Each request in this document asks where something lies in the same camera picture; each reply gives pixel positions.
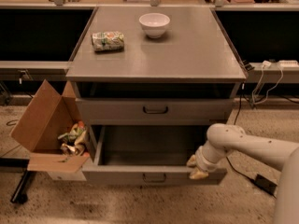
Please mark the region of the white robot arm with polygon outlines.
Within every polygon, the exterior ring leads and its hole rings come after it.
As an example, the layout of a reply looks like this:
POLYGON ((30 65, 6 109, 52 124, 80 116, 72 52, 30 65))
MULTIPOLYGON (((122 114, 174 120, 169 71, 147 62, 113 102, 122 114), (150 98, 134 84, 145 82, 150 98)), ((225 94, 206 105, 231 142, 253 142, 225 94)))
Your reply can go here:
POLYGON ((221 159, 239 151, 281 172, 273 224, 299 222, 299 144, 246 134, 237 125, 216 123, 206 132, 206 142, 191 155, 189 179, 204 179, 221 159))

